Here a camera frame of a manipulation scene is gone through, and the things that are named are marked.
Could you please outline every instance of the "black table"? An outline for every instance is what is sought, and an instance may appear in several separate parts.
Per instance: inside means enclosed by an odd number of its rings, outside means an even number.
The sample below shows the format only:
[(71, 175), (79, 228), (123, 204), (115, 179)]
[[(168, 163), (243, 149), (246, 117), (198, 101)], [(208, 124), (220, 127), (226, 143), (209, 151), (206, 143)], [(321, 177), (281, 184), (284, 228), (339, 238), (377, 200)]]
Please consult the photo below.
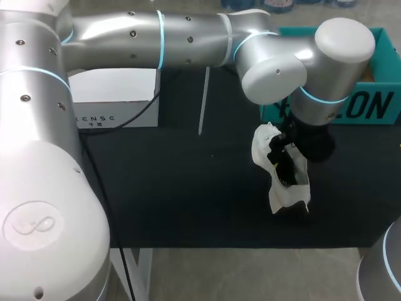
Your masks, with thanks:
[(124, 247), (365, 247), (401, 214), (401, 127), (332, 125), (335, 154), (309, 165), (310, 213), (272, 215), (250, 151), (258, 106), (212, 69), (198, 135), (205, 70), (174, 72), (162, 72), (158, 128), (88, 138)]

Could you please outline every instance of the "white robotic arm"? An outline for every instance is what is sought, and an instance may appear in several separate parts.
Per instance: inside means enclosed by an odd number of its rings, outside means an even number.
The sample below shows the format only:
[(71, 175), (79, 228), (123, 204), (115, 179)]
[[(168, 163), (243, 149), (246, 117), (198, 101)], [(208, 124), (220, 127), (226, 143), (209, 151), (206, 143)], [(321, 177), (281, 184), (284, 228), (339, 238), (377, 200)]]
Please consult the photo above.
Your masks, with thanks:
[(301, 143), (333, 120), (375, 48), (356, 21), (329, 20), (315, 37), (291, 38), (260, 10), (73, 19), (68, 0), (2, 0), (0, 17), (0, 300), (7, 301), (105, 297), (108, 223), (81, 170), (67, 71), (235, 65), (254, 103), (294, 92), (288, 136)]

